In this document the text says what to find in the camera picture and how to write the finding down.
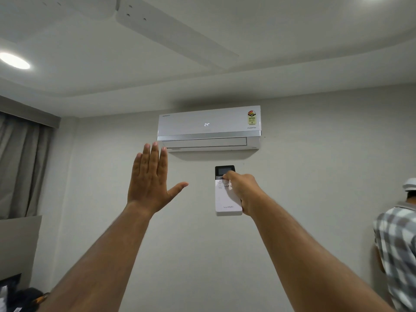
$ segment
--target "recessed light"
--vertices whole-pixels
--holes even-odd
[[[30,64],[27,63],[22,58],[19,58],[13,54],[8,54],[7,52],[0,52],[0,59],[7,64],[19,68],[19,69],[29,69]]]

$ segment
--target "white split air conditioner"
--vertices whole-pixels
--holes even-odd
[[[260,148],[260,106],[159,116],[157,140],[169,152]]]

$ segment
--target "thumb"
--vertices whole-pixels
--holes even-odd
[[[234,171],[228,171],[226,174],[223,175],[223,178],[225,180],[233,180],[235,179],[237,176],[239,176],[240,174],[234,172]]]
[[[176,184],[171,189],[169,189],[168,190],[169,201],[174,199],[176,197],[176,195],[178,195],[188,185],[189,185],[189,183],[181,182],[181,183]]]

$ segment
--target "hat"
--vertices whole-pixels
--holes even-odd
[[[416,190],[416,178],[409,178],[406,183],[403,184],[405,191]]]

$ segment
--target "white ceiling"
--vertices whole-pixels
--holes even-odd
[[[0,94],[86,117],[416,82],[416,0],[144,1],[236,53],[236,65],[209,69],[115,15],[0,0],[0,51],[33,66],[0,63]]]

